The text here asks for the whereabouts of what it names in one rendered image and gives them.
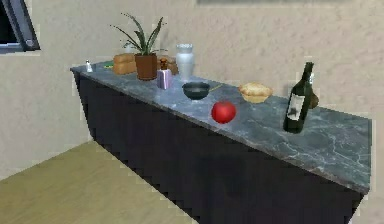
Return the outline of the tan round bread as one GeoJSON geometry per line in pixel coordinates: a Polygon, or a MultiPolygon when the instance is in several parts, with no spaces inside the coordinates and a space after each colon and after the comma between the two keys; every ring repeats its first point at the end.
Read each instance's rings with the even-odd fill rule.
{"type": "Polygon", "coordinates": [[[273,94],[273,90],[261,83],[250,82],[238,87],[243,99],[250,103],[262,103],[273,94]]]}

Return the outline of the green plant in brown pot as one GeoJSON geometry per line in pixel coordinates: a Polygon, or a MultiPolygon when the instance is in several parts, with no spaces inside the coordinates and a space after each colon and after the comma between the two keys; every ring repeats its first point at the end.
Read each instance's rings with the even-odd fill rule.
{"type": "Polygon", "coordinates": [[[157,49],[154,49],[154,44],[164,25],[163,17],[159,19],[154,30],[149,35],[146,35],[135,16],[129,13],[124,13],[124,16],[131,19],[136,25],[137,29],[134,30],[136,38],[133,38],[127,31],[116,25],[113,25],[113,28],[123,33],[131,47],[137,50],[134,54],[137,78],[142,81],[154,80],[157,78],[157,49]]]}

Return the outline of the red tomato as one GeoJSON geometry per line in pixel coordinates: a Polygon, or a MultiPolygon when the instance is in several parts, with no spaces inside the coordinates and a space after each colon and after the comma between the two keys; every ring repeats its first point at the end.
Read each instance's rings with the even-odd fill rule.
{"type": "Polygon", "coordinates": [[[216,102],[211,109],[211,117],[219,124],[226,124],[236,116],[237,110],[234,104],[229,101],[216,102]]]}

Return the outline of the dark green bowl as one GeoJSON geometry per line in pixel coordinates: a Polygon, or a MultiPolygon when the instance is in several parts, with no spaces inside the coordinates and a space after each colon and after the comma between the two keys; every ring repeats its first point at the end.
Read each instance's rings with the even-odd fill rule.
{"type": "Polygon", "coordinates": [[[201,100],[209,94],[210,85],[204,82],[188,82],[182,86],[183,93],[191,100],[201,100]]]}

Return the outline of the tan bread loaf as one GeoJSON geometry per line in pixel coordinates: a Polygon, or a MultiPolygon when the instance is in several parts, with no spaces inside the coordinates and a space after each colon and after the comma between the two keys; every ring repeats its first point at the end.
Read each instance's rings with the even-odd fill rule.
{"type": "Polygon", "coordinates": [[[113,58],[113,72],[117,75],[129,74],[136,71],[135,55],[123,53],[113,58]]]}

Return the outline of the white glass jar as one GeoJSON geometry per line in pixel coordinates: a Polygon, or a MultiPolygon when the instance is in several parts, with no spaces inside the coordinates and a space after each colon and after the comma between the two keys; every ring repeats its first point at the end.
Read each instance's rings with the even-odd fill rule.
{"type": "Polygon", "coordinates": [[[180,79],[183,81],[187,81],[192,76],[195,64],[193,45],[177,44],[176,49],[176,65],[178,68],[180,79]]]}

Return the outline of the brown bread loaf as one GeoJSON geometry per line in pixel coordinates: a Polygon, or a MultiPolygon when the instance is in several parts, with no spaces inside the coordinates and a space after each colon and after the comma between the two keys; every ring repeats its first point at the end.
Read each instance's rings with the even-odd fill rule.
{"type": "Polygon", "coordinates": [[[165,59],[167,61],[167,68],[171,70],[173,75],[176,75],[178,73],[178,67],[176,64],[176,59],[171,56],[167,55],[158,55],[157,56],[157,68],[161,68],[161,60],[165,59]]]}

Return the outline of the dark framed window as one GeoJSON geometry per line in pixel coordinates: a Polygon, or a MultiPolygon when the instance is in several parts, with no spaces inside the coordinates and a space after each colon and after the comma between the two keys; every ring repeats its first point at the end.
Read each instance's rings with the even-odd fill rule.
{"type": "Polygon", "coordinates": [[[0,0],[0,55],[40,49],[28,1],[0,0]]]}

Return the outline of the black counter with marble top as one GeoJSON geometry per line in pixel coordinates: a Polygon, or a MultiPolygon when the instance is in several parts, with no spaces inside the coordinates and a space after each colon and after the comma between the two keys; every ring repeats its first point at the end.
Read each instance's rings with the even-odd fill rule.
{"type": "Polygon", "coordinates": [[[371,122],[312,109],[302,132],[283,129],[287,102],[246,102],[214,84],[198,101],[94,66],[73,74],[92,137],[198,224],[349,224],[370,189],[371,122]],[[216,102],[235,105],[219,124],[216,102]]]}

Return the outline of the dark green wine bottle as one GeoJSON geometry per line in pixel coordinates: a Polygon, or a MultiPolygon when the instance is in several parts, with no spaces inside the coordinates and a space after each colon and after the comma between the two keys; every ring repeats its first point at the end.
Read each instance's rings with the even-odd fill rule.
{"type": "Polygon", "coordinates": [[[313,62],[306,62],[300,81],[292,88],[286,109],[283,129],[298,134],[303,130],[304,122],[311,103],[313,62]]]}

